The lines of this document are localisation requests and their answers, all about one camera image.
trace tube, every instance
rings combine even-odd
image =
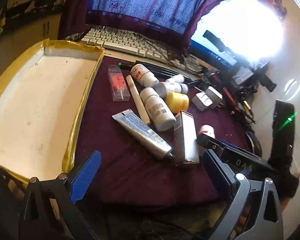
[[[121,124],[133,137],[148,149],[157,159],[164,157],[173,158],[172,148],[149,126],[137,117],[131,109],[127,109],[112,116]]]

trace yellow container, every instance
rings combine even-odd
[[[187,111],[189,108],[189,97],[185,94],[168,92],[165,102],[174,114],[179,113],[181,110]]]

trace printed label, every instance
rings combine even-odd
[[[167,110],[162,103],[157,103],[149,109],[151,119],[155,120],[159,115],[165,114]]]
[[[142,122],[136,115],[128,114],[122,118],[133,129],[141,132],[144,136],[151,138],[153,141],[163,145],[164,147],[170,147],[159,135],[155,133],[149,126]]]
[[[181,126],[180,113],[176,115],[176,123],[174,124],[174,130],[178,130]]]
[[[175,93],[181,93],[182,89],[179,84],[176,83],[168,83],[166,86],[167,92],[175,92]]]
[[[150,71],[145,66],[142,64],[137,64],[132,68],[131,75],[139,82],[144,74],[148,72]]]

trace maroon cloth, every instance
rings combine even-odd
[[[173,1],[176,4],[181,3],[182,0]],[[190,44],[190,39],[193,33],[197,28],[197,23],[200,18],[209,13],[211,9],[213,9],[216,5],[218,5],[223,0],[198,0],[198,6],[195,8],[189,8],[193,11],[193,16],[189,19],[186,30],[183,34],[179,34],[176,32],[155,32],[151,28],[147,28],[146,26],[140,25],[138,22],[128,22],[120,23],[120,21],[116,17],[93,17],[93,24],[96,25],[105,25],[119,29],[132,30],[135,32],[139,32],[147,37],[155,40],[161,40],[166,44],[169,44],[178,49],[186,49]],[[70,36],[74,33],[80,33],[86,31],[85,23],[86,23],[86,14],[88,8],[88,0],[66,0],[64,5],[64,11],[62,13],[59,25],[58,39],[64,39],[67,36]]]
[[[75,153],[78,164],[93,150],[101,152],[101,167],[88,194],[104,203],[129,204],[146,209],[161,209],[180,204],[199,204],[217,199],[218,195],[206,171],[200,165],[180,169],[167,161],[156,160],[132,137],[112,115],[128,108],[138,115],[132,97],[128,102],[113,102],[107,66],[118,59],[104,57],[92,85]],[[122,71],[124,76],[129,71]],[[198,91],[189,90],[189,98]],[[246,148],[245,134],[227,109],[200,112],[193,104],[196,131],[204,124],[215,129],[217,138]],[[159,133],[173,147],[173,131]]]

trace gold tape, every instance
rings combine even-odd
[[[77,43],[74,41],[50,41],[49,39],[45,39],[43,41],[40,41],[33,46],[31,46],[29,49],[27,49],[24,53],[22,53],[14,62],[11,63],[11,65],[2,73],[0,76],[0,96],[4,92],[4,90],[9,85],[10,81],[13,79],[13,77],[18,73],[18,71],[26,64],[42,47],[44,48],[54,48],[54,49],[75,49],[75,50],[81,50],[89,53],[100,53],[100,57],[97,60],[97,63],[95,67],[93,68],[93,71],[87,81],[87,85],[83,91],[82,99],[80,101],[80,105],[78,108],[78,111],[75,115],[73,125],[71,127],[70,136],[68,145],[66,148],[66,152],[62,159],[62,166],[61,166],[61,172],[69,173],[69,171],[74,166],[74,155],[75,155],[75,148],[77,145],[77,139],[79,135],[79,129],[80,124],[84,112],[84,108],[86,106],[88,95],[92,86],[92,83],[94,81],[94,78],[97,74],[98,68],[101,64],[101,61],[104,56],[105,49],[98,46],[91,46],[86,44]],[[23,177],[17,173],[14,173],[13,171],[10,171],[6,169],[5,167],[0,167],[5,170],[7,173],[9,173],[11,176],[15,177],[16,179],[20,180],[21,182],[28,184],[29,178]]]
[[[75,149],[77,146],[77,139],[78,139],[78,135],[79,135],[79,129],[80,129],[80,124],[81,124],[84,108],[86,106],[88,96],[89,96],[89,93],[91,90],[91,86],[92,86],[94,78],[98,72],[99,66],[103,59],[103,56],[104,56],[104,49],[103,49],[103,52],[101,53],[100,58],[98,59],[96,65],[89,77],[87,86],[84,89],[84,92],[82,95],[82,99],[81,99],[81,102],[79,105],[78,112],[75,115],[74,123],[71,128],[68,146],[67,146],[65,155],[63,156],[63,159],[62,159],[62,166],[61,166],[62,172],[69,173],[74,166],[74,154],[75,154]]]
[[[0,76],[0,97],[4,90],[9,85],[10,81],[16,75],[16,73],[26,64],[42,47],[44,46],[44,41],[40,41],[34,44],[32,47],[27,49],[19,57],[16,58],[14,62],[11,63],[9,67]]]

